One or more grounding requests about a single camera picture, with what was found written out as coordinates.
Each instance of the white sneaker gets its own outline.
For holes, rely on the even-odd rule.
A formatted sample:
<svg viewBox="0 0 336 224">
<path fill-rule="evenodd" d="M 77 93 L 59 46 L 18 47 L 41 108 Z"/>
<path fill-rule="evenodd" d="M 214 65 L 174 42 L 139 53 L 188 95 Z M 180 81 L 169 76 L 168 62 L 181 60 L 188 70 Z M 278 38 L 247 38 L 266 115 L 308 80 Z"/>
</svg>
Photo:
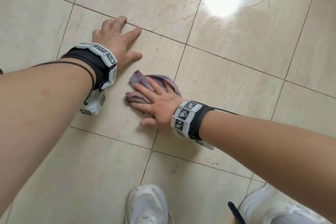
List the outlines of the white sneaker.
<svg viewBox="0 0 336 224">
<path fill-rule="evenodd" d="M 245 197 L 239 207 L 239 212 L 246 224 L 271 224 L 274 218 L 292 213 L 305 216 L 317 224 L 326 221 L 313 210 L 301 205 L 268 183 Z"/>
<path fill-rule="evenodd" d="M 133 189 L 126 202 L 126 224 L 167 224 L 168 202 L 161 188 L 144 184 Z"/>
</svg>

